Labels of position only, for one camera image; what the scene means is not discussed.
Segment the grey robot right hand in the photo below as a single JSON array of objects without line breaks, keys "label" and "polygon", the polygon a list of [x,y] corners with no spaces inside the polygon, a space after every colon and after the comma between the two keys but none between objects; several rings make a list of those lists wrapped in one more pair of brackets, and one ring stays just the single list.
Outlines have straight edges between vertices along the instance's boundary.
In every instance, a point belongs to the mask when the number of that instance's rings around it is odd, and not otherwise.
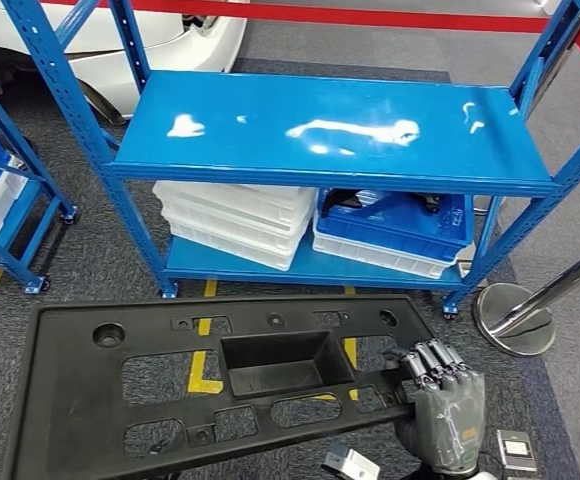
[{"label": "grey robot right hand", "polygon": [[404,368],[415,385],[397,439],[420,466],[408,479],[492,479],[479,466],[485,425],[485,377],[439,339],[391,347],[387,366]]}]

